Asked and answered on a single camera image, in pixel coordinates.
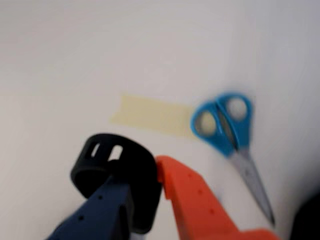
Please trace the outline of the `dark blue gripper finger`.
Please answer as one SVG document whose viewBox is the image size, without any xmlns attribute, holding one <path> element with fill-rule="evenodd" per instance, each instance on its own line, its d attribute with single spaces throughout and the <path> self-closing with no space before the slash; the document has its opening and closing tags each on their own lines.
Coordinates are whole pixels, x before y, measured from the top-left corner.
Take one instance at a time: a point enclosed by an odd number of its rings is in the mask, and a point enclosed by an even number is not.
<svg viewBox="0 0 320 240">
<path fill-rule="evenodd" d="M 110 177 L 48 239 L 128 240 L 132 221 L 130 185 Z"/>
</svg>

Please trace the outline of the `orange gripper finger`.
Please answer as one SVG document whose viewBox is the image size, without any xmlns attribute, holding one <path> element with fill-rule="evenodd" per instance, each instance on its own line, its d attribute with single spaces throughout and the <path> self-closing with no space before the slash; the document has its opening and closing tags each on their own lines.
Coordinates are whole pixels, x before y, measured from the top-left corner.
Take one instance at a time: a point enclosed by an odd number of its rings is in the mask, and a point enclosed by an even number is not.
<svg viewBox="0 0 320 240">
<path fill-rule="evenodd" d="M 266 229 L 241 231 L 219 203 L 203 177 L 166 156 L 155 158 L 157 179 L 171 201 L 181 240 L 276 240 Z"/>
</svg>

